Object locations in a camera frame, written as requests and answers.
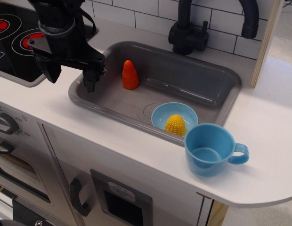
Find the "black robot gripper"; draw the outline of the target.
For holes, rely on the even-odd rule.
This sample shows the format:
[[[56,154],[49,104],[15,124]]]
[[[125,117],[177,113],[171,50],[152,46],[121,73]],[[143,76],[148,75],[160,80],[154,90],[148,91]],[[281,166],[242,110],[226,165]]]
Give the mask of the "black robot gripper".
[[[95,84],[106,73],[104,55],[87,43],[75,22],[69,22],[64,28],[46,26],[41,22],[38,26],[44,37],[32,39],[28,44],[46,78],[56,83],[61,73],[60,64],[82,69],[87,92],[94,92]]]

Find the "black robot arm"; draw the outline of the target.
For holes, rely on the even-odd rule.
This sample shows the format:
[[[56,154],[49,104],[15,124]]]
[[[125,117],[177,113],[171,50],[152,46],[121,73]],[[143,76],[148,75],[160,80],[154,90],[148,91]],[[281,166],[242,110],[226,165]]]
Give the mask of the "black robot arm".
[[[93,92],[100,76],[105,74],[103,54],[92,48],[87,40],[97,31],[93,26],[86,32],[83,18],[93,21],[82,8],[82,0],[32,0],[30,4],[39,18],[43,38],[30,39],[37,66],[46,78],[55,83],[61,66],[82,70],[88,92]]]

